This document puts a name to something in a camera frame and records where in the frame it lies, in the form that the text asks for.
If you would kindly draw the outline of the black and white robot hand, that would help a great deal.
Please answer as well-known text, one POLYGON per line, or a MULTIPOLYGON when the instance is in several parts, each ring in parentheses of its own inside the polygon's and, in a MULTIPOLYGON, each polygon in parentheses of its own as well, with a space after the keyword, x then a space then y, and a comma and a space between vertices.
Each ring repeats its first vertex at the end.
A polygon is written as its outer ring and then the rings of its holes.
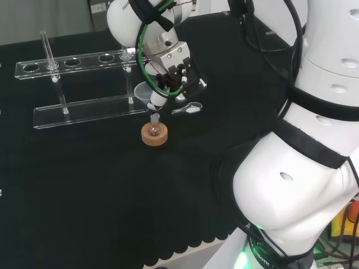
POLYGON ((194 101, 206 90, 205 79, 197 70, 186 42, 166 41, 161 45, 148 42, 142 52, 147 59, 145 71, 160 89, 175 92, 183 87, 174 97, 177 104, 194 101))

